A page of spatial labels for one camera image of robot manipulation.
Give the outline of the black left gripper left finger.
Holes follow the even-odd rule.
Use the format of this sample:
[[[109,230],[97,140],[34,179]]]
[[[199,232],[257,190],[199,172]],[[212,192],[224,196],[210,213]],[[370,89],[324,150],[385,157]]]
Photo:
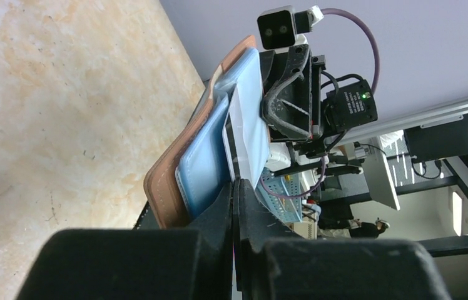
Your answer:
[[[57,232],[18,299],[230,299],[232,190],[186,227]]]

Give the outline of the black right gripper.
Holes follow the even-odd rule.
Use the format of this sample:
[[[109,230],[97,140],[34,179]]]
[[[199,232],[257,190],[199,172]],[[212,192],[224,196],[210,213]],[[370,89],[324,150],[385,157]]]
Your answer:
[[[260,53],[263,81],[261,117],[272,142],[304,142],[312,138],[312,91],[319,100],[322,137],[312,141],[310,156],[328,153],[353,128],[378,120],[374,91],[358,74],[335,77],[325,70],[325,58],[312,58],[308,44],[292,46],[287,52]]]

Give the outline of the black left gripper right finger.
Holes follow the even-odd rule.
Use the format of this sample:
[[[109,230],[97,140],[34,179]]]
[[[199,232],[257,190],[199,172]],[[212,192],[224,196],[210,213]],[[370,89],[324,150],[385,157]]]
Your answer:
[[[433,257],[401,239],[305,239],[251,183],[233,185],[237,288],[243,299],[449,299]]]

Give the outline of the grey credit card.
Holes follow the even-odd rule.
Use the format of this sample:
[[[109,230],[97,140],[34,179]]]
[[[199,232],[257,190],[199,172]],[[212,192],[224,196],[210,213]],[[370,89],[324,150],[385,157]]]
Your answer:
[[[260,116],[261,101],[261,87],[237,85],[222,132],[231,179],[246,179],[253,189],[270,154],[268,128]]]

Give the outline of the brown leather card holder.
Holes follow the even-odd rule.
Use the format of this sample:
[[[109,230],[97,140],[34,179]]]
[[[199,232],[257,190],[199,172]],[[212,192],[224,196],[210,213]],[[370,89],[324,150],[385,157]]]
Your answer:
[[[223,141],[234,88],[261,87],[255,37],[240,41],[221,61],[203,93],[199,110],[147,172],[143,182],[160,228],[188,225],[215,202],[231,179]]]

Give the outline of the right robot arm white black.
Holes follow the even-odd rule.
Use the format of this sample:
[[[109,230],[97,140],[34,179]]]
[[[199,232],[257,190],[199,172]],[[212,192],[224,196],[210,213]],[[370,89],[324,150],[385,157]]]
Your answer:
[[[353,128],[378,119],[374,91],[358,74],[334,77],[325,57],[307,44],[260,53],[264,95],[261,116],[270,130],[269,170],[276,176],[329,162],[347,165],[331,150]]]

